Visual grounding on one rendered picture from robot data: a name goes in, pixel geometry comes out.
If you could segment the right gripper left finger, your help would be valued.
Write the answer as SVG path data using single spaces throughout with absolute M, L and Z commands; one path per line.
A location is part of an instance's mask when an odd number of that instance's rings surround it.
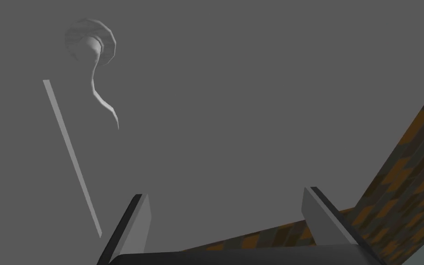
M 136 194 L 110 240 L 101 253 L 96 265 L 109 265 L 117 256 L 144 253 L 151 222 L 148 194 Z

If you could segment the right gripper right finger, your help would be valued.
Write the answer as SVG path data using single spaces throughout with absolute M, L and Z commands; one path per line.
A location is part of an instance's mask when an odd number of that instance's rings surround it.
M 301 212 L 318 246 L 353 248 L 355 265 L 387 265 L 317 187 L 304 187 Z

